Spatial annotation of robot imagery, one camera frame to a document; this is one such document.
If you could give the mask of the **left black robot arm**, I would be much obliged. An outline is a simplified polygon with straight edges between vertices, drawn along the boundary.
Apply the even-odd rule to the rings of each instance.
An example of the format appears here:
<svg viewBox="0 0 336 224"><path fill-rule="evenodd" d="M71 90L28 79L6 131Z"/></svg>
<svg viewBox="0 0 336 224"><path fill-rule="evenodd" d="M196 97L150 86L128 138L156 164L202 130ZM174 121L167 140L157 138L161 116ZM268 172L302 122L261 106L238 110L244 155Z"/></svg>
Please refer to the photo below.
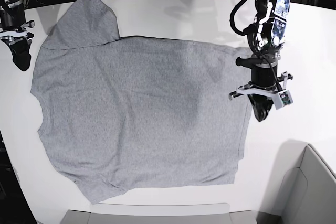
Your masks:
<svg viewBox="0 0 336 224"><path fill-rule="evenodd" d="M287 72L277 75L290 0L255 0L257 14L253 23L239 30L235 25L235 14L246 2L241 0L235 5L229 22L236 34L247 37L252 55L246 59L238 57L236 65L250 69L251 80L230 93L230 98L248 96L255 118L261 122L267 118L271 108L279 110L293 103L286 88L287 81L293 76Z"/></svg>

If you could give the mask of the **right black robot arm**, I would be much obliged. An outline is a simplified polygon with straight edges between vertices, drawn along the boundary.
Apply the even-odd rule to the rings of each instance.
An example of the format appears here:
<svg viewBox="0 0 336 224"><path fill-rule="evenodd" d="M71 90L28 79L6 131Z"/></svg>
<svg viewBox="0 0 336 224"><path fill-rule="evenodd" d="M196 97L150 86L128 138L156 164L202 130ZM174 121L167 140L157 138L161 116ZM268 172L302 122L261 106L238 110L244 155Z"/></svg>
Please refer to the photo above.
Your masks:
<svg viewBox="0 0 336 224"><path fill-rule="evenodd" d="M1 41L8 46L13 63L21 71L30 67L29 50L34 34L27 29L34 26L33 20L26 20L24 0L1 0Z"/></svg>

